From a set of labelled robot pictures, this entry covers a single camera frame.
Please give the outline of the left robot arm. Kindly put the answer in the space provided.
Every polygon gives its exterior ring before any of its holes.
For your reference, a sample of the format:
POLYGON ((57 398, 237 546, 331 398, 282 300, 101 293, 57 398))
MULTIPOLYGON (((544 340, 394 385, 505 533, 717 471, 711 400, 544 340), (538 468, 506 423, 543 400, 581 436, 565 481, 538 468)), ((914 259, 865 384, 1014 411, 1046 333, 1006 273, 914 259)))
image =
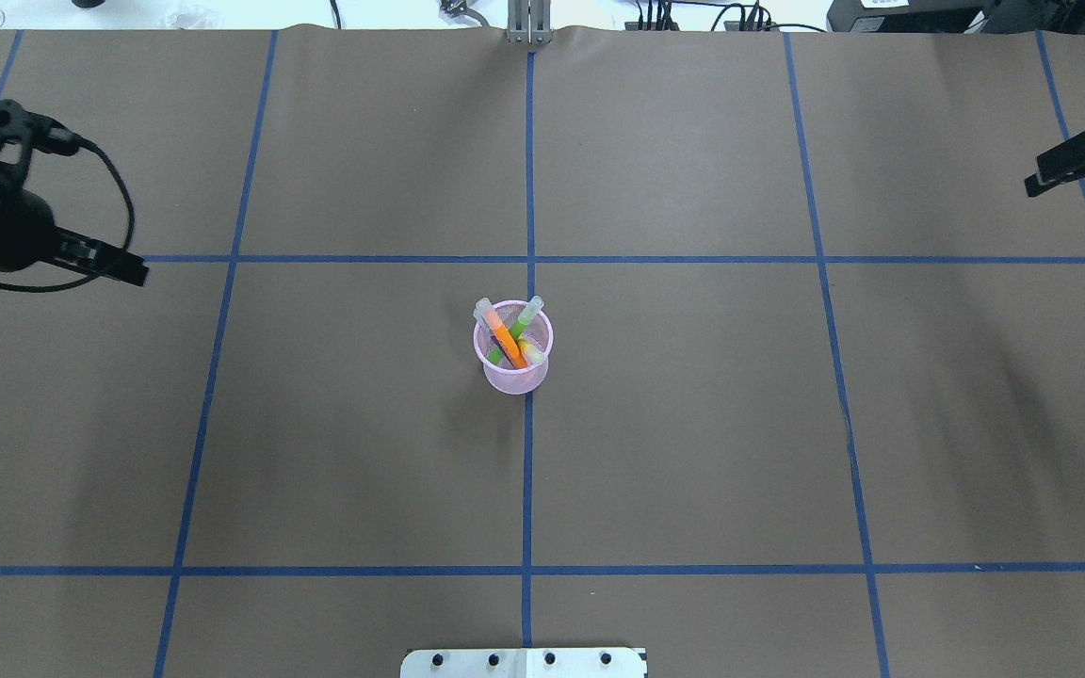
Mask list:
POLYGON ((48 202, 24 188, 0 187, 0 273, 43 263, 81 276, 143 286, 148 266, 125 246, 58 226, 48 202))

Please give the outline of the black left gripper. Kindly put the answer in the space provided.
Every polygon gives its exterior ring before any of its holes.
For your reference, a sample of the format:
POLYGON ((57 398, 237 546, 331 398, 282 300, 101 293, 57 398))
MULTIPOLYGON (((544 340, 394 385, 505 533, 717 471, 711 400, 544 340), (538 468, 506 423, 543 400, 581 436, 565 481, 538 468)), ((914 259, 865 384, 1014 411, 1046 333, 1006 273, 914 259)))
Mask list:
POLYGON ((130 250, 59 227, 51 206, 31 192, 1 194, 0 273, 17 273, 36 263, 136 287, 145 286, 150 274, 145 259, 130 250))

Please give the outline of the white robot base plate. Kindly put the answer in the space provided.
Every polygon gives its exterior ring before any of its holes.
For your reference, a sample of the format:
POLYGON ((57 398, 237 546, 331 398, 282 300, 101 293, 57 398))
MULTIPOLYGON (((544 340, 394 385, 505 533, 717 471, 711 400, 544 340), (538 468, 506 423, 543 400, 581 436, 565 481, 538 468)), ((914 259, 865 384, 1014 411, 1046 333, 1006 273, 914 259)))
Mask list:
POLYGON ((552 647, 421 649, 406 654, 400 677, 647 677, 644 649, 552 647))

